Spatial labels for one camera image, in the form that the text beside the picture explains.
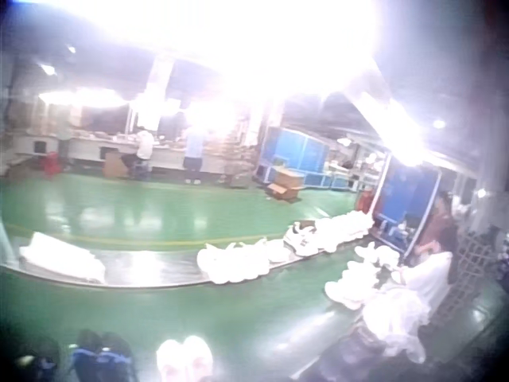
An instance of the yellow line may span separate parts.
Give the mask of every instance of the yellow line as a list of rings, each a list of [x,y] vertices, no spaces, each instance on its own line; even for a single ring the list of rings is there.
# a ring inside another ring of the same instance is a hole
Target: yellow line
[[[209,185],[201,185],[201,186],[192,186],[192,185],[178,185],[178,184],[170,184],[170,183],[160,183],[155,181],[131,181],[130,179],[106,179],[103,177],[93,177],[86,175],[79,175],[75,173],[67,173],[64,175],[65,177],[80,177],[86,181],[96,181],[109,185],[121,185],[121,186],[133,186],[138,185],[145,189],[168,189],[175,191],[197,191],[201,193],[233,193],[239,191],[238,189],[228,189],[228,188],[220,188],[218,186],[209,186]],[[249,193],[254,195],[263,195],[264,192],[262,189],[241,189],[243,194]]]
[[[14,230],[33,233],[34,231],[25,227],[21,227],[16,224],[5,223],[7,228],[11,228]],[[142,246],[146,245],[147,247],[156,247],[156,246],[192,246],[192,245],[200,245],[200,244],[223,244],[223,243],[232,243],[239,241],[248,241],[248,240],[256,240],[262,237],[276,237],[282,236],[282,233],[271,233],[269,235],[251,235],[251,236],[237,236],[237,237],[220,237],[209,240],[174,240],[174,241],[144,241],[144,240],[122,240],[122,239],[112,239],[112,238],[101,238],[101,237],[90,237],[90,236],[74,236],[74,235],[65,235],[60,233],[49,234],[50,236],[71,240],[71,241],[81,241],[87,243],[97,243],[97,244],[118,244],[118,245],[132,245],[132,246]]]

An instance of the brown box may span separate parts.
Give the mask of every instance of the brown box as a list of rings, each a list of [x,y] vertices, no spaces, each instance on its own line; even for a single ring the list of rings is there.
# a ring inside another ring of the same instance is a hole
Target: brown box
[[[127,177],[129,170],[121,159],[120,153],[106,153],[103,167],[104,177]]]
[[[289,201],[292,199],[297,199],[299,190],[301,187],[295,187],[292,189],[287,189],[286,187],[282,187],[280,185],[276,185],[272,183],[267,186],[268,192],[275,197],[276,199],[282,199],[284,201]]]
[[[274,167],[274,170],[276,171],[276,178],[274,180],[276,185],[280,185],[286,189],[302,187],[304,175],[300,175],[284,167]]]

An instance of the blue shirt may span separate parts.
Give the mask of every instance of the blue shirt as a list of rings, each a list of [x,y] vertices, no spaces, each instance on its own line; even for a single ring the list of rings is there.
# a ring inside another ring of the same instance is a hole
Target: blue shirt
[[[187,158],[201,158],[207,132],[201,129],[190,128],[186,133],[187,143],[185,147],[185,156]]]

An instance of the factory floor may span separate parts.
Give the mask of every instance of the factory floor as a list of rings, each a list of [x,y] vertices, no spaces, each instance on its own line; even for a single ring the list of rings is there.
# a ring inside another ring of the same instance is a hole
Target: factory floor
[[[40,231],[89,248],[171,251],[200,248],[204,242],[277,237],[296,219],[345,213],[354,199],[349,193],[305,190],[301,201],[289,204],[267,199],[261,189],[65,174],[52,181],[30,178],[3,185],[1,203],[12,236]],[[94,290],[2,271],[0,323],[25,341],[46,335],[63,347],[84,328],[115,331],[134,349],[142,381],[158,380],[155,352],[164,340],[183,341],[194,334],[210,345],[219,380],[271,380],[304,367],[348,331],[356,314],[331,303],[323,285],[338,279],[354,257],[348,249],[248,283],[169,290]],[[425,339],[429,357],[456,359],[490,333],[486,328],[506,308],[506,294],[486,283],[453,322]]]
[[[281,237],[299,219],[350,211],[354,193],[303,190],[294,203],[262,189],[61,174],[2,187],[8,233],[47,233],[87,248],[171,250]]]

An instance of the plastic bag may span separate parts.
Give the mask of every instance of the plastic bag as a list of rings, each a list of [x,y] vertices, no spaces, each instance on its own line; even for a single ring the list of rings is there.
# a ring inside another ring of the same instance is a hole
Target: plastic bag
[[[405,287],[376,294],[363,308],[368,329],[387,345],[384,353],[394,357],[405,350],[409,359],[421,364],[425,350],[418,338],[418,328],[429,323],[431,309],[417,292]]]

